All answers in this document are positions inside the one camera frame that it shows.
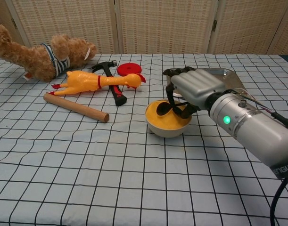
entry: hammer head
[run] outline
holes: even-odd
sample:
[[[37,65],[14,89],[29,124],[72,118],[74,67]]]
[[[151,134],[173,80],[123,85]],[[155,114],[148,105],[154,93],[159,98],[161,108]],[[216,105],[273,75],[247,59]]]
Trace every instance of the hammer head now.
[[[98,64],[92,66],[92,72],[96,72],[97,70],[100,70],[100,69],[105,70],[106,68],[115,67],[115,66],[117,66],[116,60],[98,63]]]

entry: red disc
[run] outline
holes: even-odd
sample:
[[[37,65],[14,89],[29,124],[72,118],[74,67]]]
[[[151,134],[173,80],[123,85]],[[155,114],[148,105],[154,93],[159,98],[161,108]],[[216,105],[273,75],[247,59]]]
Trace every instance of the red disc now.
[[[128,74],[139,74],[142,72],[142,68],[135,63],[126,63],[118,66],[117,73],[121,76],[126,76]]]

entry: bowl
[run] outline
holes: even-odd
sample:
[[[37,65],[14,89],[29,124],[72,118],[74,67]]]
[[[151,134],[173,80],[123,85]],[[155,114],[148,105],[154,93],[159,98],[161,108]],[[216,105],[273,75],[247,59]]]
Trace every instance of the bowl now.
[[[175,128],[175,129],[164,129],[164,128],[161,128],[155,124],[153,124],[152,122],[149,121],[149,119],[147,118],[147,110],[149,109],[149,107],[152,105],[152,104],[156,104],[156,102],[159,102],[161,103],[162,101],[166,101],[168,102],[168,100],[166,99],[161,99],[161,100],[157,100],[157,101],[154,101],[152,103],[150,103],[146,110],[145,110],[145,118],[146,118],[146,122],[148,124],[148,127],[149,129],[156,135],[158,135],[159,137],[165,137],[165,138],[172,138],[172,137],[177,137],[179,136],[180,134],[182,134],[184,132],[184,130],[186,129],[186,127],[190,124],[191,122],[191,119],[192,119],[192,116],[190,116],[189,118],[187,118],[187,123],[183,126],[180,126],[178,128]],[[166,117],[166,115],[164,116],[158,116],[157,113],[155,112],[156,116],[161,120],[162,117]]]

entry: black hammer handle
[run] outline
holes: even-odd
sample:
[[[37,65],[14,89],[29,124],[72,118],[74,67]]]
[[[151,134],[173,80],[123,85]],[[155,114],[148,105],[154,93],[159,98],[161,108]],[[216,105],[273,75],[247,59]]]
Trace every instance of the black hammer handle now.
[[[105,74],[107,77],[113,77],[113,75],[110,72],[110,69],[108,67],[104,68]],[[127,102],[127,98],[123,95],[123,93],[120,91],[119,86],[109,86],[110,90],[115,98],[115,105],[121,106]]]

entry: cable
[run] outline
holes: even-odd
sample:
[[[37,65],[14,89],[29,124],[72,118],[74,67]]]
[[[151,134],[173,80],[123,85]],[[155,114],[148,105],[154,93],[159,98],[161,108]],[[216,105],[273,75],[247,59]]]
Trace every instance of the cable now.
[[[242,90],[243,92],[245,92],[246,94],[248,94],[248,96],[249,96],[250,98],[255,99],[255,98],[254,98],[252,95],[250,95],[249,92],[247,92],[245,89],[243,89],[243,88],[235,88],[235,89],[240,89],[240,90]]]
[[[248,100],[250,100],[250,101],[253,101],[254,103],[256,103],[256,104],[258,104],[258,105],[262,106],[263,108],[266,108],[266,109],[268,109],[268,110],[270,111],[270,109],[269,109],[267,106],[264,106],[263,104],[261,104],[259,101],[257,101],[255,98],[253,98],[252,95],[250,95],[247,91],[246,91],[246,93],[247,93],[249,96],[251,96],[251,97],[248,97],[248,96],[246,96],[246,95],[243,95],[242,93],[240,93],[240,92],[238,92],[238,91],[236,91],[236,90],[234,90],[234,89],[233,89],[233,91],[236,92],[236,93],[238,93],[240,96],[244,97],[245,99],[248,99]]]
[[[288,128],[288,119],[283,117],[282,115],[280,115],[279,113],[277,112],[273,112],[271,114],[271,116],[275,119],[277,119],[278,121],[282,122],[283,125],[285,125],[286,128]]]
[[[272,114],[272,112],[269,110],[269,109],[267,109],[267,108],[265,108],[265,107],[261,107],[263,110],[265,110],[267,113],[269,113],[269,114]]]
[[[284,180],[280,184],[280,186],[279,186],[278,190],[276,191],[276,194],[272,200],[271,210],[270,210],[271,226],[275,226],[276,205],[277,205],[278,199],[280,198],[280,195],[281,195],[282,191],[284,190],[284,188],[286,187],[287,183],[288,183],[288,178],[286,177],[286,178],[284,178]]]

